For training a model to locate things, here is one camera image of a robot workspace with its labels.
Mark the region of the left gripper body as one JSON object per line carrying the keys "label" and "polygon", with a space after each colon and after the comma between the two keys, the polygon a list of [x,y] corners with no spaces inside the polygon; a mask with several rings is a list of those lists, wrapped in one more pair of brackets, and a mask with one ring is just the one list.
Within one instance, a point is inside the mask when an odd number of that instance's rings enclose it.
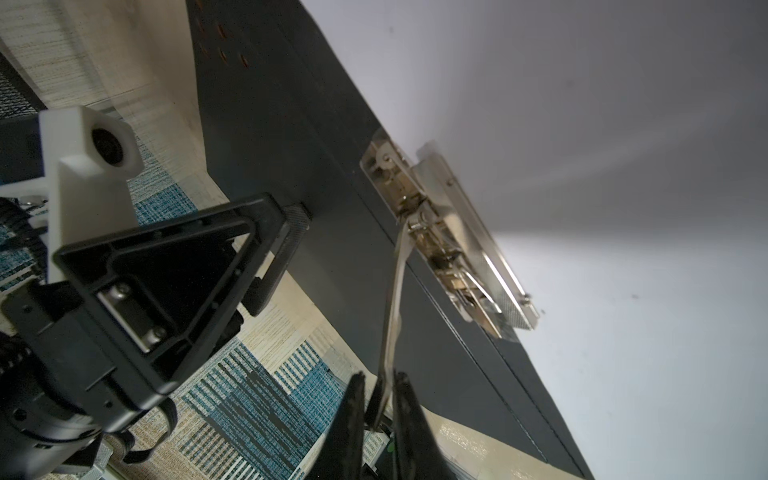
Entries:
{"label": "left gripper body", "polygon": [[96,290],[28,282],[2,311],[55,395],[108,432],[160,405],[243,324],[232,299],[131,277]]}

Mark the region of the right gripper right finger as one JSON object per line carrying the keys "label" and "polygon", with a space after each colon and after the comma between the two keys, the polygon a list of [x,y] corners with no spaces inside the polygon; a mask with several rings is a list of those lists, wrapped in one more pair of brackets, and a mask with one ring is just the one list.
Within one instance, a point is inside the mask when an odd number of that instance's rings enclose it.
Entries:
{"label": "right gripper right finger", "polygon": [[455,479],[405,372],[393,383],[395,472],[398,479]]}

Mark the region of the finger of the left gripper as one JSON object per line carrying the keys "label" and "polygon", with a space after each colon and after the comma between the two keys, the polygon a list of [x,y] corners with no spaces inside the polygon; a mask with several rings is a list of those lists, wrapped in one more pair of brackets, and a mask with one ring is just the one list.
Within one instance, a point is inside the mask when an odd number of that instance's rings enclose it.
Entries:
{"label": "finger of the left gripper", "polygon": [[238,330],[239,305],[264,310],[310,222],[302,204],[258,194],[68,245],[53,260],[117,347],[116,372],[168,395]]}

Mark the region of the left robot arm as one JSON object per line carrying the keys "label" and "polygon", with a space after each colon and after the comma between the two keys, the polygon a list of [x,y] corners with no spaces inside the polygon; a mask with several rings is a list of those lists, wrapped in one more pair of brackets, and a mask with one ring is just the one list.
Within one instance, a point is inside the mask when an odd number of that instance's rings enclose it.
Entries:
{"label": "left robot arm", "polygon": [[58,282],[29,281],[2,312],[1,475],[88,469],[107,434],[172,393],[259,313],[307,232],[301,204],[250,198],[60,248]]}

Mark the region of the orange black file folder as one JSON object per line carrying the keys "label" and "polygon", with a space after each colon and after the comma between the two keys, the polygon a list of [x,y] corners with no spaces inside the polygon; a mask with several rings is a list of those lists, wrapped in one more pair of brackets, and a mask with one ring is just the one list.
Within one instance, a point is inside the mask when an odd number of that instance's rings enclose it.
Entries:
{"label": "orange black file folder", "polygon": [[[380,124],[297,1],[187,5],[207,170],[231,199],[302,204],[289,273],[376,369],[397,224],[360,162]],[[521,344],[464,321],[409,258],[395,365],[422,405],[581,478],[591,470]]]}

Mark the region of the silver folder clip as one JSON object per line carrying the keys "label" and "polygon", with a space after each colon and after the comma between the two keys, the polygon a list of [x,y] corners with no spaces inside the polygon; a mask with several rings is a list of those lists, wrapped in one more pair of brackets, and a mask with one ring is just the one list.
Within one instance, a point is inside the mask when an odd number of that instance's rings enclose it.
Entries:
{"label": "silver folder clip", "polygon": [[441,154],[428,149],[426,158],[411,165],[378,130],[360,166],[398,224],[378,379],[365,412],[368,428],[378,430],[393,396],[403,284],[413,252],[426,261],[460,316],[493,338],[512,341],[516,330],[535,329],[540,315]]}

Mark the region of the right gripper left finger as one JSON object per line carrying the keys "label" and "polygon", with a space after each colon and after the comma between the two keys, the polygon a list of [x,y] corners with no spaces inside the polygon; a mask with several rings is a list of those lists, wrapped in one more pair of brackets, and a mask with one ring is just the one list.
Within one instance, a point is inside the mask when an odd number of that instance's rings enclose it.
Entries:
{"label": "right gripper left finger", "polygon": [[365,375],[354,374],[306,479],[358,480],[362,470]]}

